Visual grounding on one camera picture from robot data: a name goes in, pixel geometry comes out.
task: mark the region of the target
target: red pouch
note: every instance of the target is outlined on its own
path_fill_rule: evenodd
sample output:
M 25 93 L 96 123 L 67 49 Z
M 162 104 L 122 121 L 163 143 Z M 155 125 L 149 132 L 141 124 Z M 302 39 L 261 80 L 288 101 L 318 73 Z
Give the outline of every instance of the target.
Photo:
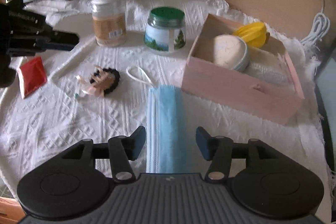
M 22 99 L 47 82 L 41 56 L 22 65 L 18 71 Z

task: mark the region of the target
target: clear jar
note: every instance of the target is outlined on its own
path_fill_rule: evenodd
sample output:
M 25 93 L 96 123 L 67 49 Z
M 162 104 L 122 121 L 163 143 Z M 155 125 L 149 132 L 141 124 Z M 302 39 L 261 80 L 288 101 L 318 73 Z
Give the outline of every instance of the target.
M 184 12 L 172 7 L 152 9 L 144 43 L 158 52 L 175 52 L 185 46 Z
M 98 45 L 123 44 L 126 41 L 126 0 L 92 0 L 91 8 Z

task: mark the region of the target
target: surgical mask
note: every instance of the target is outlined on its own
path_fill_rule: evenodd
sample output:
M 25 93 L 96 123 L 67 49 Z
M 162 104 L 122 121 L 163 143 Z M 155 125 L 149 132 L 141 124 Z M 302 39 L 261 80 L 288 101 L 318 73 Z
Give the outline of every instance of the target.
M 151 85 L 147 105 L 147 173 L 189 173 L 193 170 L 192 147 L 187 141 L 182 91 L 171 85 L 154 87 L 147 81 L 126 73 L 132 79 Z

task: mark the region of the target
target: silver bolt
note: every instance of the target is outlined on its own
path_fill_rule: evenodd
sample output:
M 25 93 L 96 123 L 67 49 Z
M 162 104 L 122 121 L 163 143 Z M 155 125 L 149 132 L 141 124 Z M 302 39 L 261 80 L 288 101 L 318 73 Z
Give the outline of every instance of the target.
M 208 174 L 208 177 L 212 180 L 220 180 L 223 179 L 225 177 L 225 175 L 222 172 L 211 172 Z
M 119 172 L 115 175 L 118 180 L 128 180 L 132 178 L 132 174 L 130 172 Z

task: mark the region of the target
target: pink box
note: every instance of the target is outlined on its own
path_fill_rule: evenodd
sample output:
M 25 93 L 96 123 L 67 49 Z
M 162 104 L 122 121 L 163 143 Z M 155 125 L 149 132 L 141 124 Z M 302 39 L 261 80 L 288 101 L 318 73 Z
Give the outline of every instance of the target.
M 240 26 L 238 22 L 208 15 L 189 53 L 182 90 L 272 122 L 285 124 L 301 107 L 304 95 L 293 63 L 282 42 L 269 37 L 262 50 L 284 57 L 295 91 L 202 59 L 202 56 L 211 54 L 212 47 L 209 45 L 214 37 L 231 34 Z

